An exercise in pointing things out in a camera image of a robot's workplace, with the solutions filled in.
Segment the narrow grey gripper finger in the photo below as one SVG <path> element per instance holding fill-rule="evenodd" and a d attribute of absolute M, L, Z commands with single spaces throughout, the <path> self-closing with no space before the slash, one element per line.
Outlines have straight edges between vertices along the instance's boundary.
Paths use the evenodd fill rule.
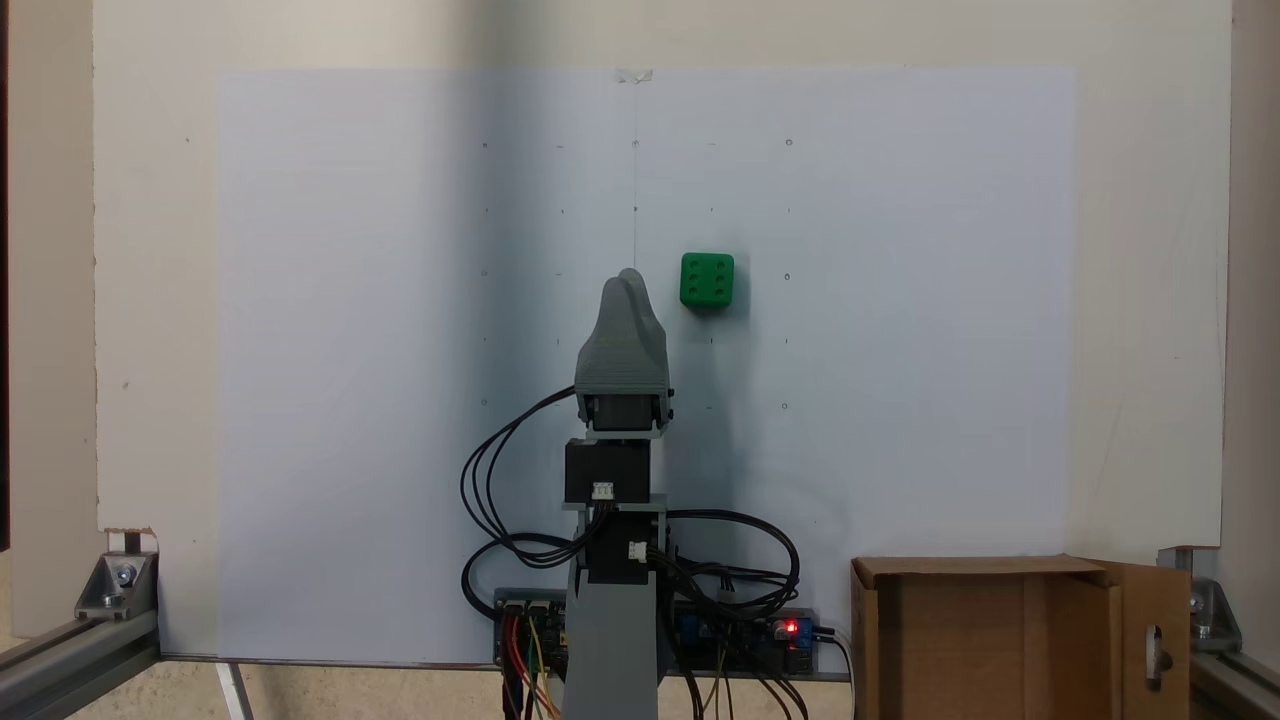
<path fill-rule="evenodd" d="M 652 306 L 643 275 L 635 268 L 625 268 L 620 273 L 625 283 L 626 313 L 628 327 L 634 331 L 663 331 L 660 322 Z"/>

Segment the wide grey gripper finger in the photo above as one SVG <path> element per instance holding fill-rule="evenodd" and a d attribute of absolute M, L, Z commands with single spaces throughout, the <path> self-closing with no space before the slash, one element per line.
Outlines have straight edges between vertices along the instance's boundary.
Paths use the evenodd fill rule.
<path fill-rule="evenodd" d="M 628 327 L 620 273 L 603 287 L 595 325 L 579 351 L 577 395 L 658 395 L 669 389 L 666 331 Z"/>

